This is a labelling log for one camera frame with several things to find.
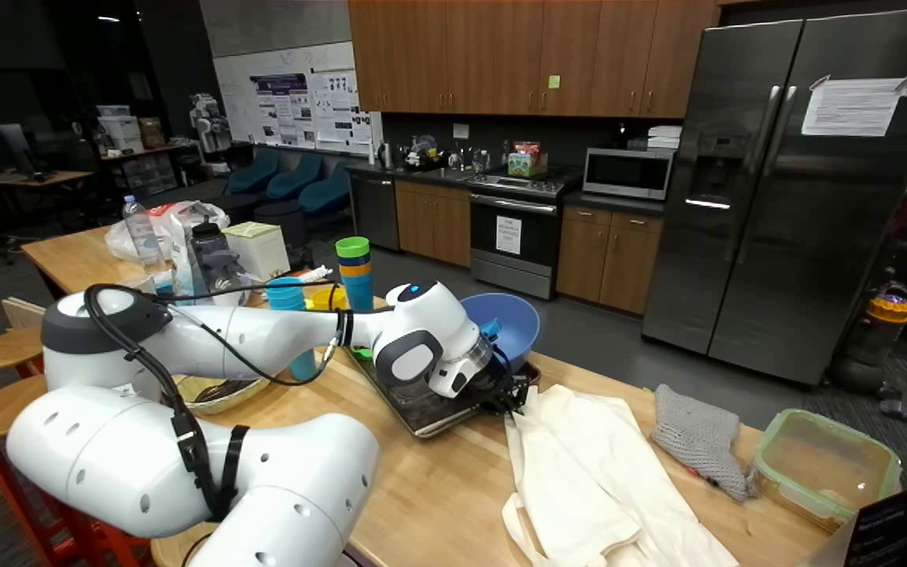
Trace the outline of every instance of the paper on refrigerator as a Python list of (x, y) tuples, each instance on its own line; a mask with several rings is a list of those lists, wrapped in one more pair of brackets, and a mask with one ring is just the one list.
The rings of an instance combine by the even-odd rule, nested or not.
[(804, 135), (883, 137), (907, 77), (824, 77), (811, 84)]

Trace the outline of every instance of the upper cabinet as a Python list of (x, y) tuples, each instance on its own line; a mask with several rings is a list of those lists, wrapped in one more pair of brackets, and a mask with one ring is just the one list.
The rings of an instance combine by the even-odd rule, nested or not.
[(715, 0), (349, 0), (389, 114), (684, 116)]

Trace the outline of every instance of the wooden cabinet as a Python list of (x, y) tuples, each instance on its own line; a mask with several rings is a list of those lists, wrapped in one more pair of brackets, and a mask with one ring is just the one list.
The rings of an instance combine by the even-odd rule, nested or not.
[(439, 109), (449, 101), (435, 73), (439, 14), (439, 0), (349, 0), (361, 106)]
[(565, 207), (557, 241), (553, 289), (565, 297), (599, 298), (605, 259), (609, 253), (609, 210)]
[(718, 20), (715, 0), (656, 0), (639, 116), (684, 116), (698, 33)]
[(472, 259), (470, 191), (427, 182), (395, 182), (398, 248), (466, 267)]
[(392, 114), (684, 116), (715, 0), (349, 0), (359, 98)]
[(659, 239), (659, 216), (565, 204), (553, 286), (643, 316)]
[(605, 306), (643, 316), (662, 226), (663, 222), (659, 216), (613, 213), (609, 253), (605, 259), (602, 279)]

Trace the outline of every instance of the plastic bottle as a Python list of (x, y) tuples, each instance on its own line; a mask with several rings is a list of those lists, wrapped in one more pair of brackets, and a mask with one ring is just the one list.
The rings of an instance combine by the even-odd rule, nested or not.
[(157, 239), (157, 234), (151, 231), (147, 213), (145, 213), (145, 207), (136, 202), (136, 194), (127, 194), (122, 216), (127, 216), (127, 226), (129, 226), (129, 237), (131, 237), (131, 246), (136, 246), (139, 260), (145, 260), (145, 264), (160, 260), (160, 259), (162, 259), (160, 239)]
[(368, 239), (364, 237), (337, 239), (333, 254), (339, 279), (345, 282), (349, 309), (372, 310), (373, 276), (368, 260)]

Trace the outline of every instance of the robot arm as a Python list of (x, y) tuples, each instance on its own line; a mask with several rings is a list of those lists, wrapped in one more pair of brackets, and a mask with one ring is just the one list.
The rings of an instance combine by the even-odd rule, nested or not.
[[(249, 381), (277, 375), (300, 353), (339, 341), (372, 346), (373, 370), (457, 392), (486, 364), (478, 327), (443, 286), (403, 286), (389, 310), (267, 310), (236, 306), (157, 309), (136, 294), (97, 294), (102, 316), (175, 375)], [(86, 297), (65, 297), (43, 321), (47, 392), (11, 424), (9, 458), (43, 491), (131, 536), (173, 536), (207, 520), (207, 499), (184, 468), (173, 408), (153, 402), (153, 378), (127, 358), (88, 317)], [(200, 422), (213, 479), (232, 479), (236, 499), (196, 562), (333, 562), (373, 474), (379, 443), (345, 416), (262, 429), (240, 438)]]
[[(224, 474), (232, 433), (210, 422), (200, 429), (213, 473)], [(160, 402), (102, 388), (60, 388), (15, 419), (7, 451), (43, 491), (139, 537), (207, 520)], [(333, 562), (373, 467), (379, 441), (345, 416), (249, 431), (236, 467), (240, 496), (193, 562)]]

